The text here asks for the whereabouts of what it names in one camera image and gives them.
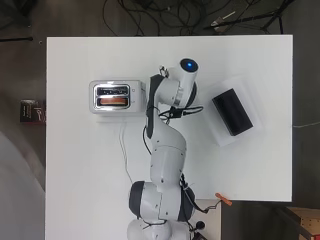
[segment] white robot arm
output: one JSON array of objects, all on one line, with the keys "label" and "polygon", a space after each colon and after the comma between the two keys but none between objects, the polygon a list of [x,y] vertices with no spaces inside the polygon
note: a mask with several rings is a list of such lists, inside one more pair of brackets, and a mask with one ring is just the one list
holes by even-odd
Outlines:
[{"label": "white robot arm", "polygon": [[[152,182],[139,181],[132,185],[129,208],[141,218],[144,225],[140,231],[148,240],[168,240],[172,236],[170,221],[188,221],[193,214],[190,203],[195,196],[189,188],[188,196],[181,189],[180,178],[186,155],[186,141],[175,129],[165,124],[159,117],[159,103],[176,108],[186,108],[196,95],[194,82],[198,65],[191,59],[183,59],[176,68],[168,69],[168,76],[151,77],[147,88],[146,132],[152,142],[150,177]],[[135,240],[133,232],[136,223],[128,228],[128,239]]]}]

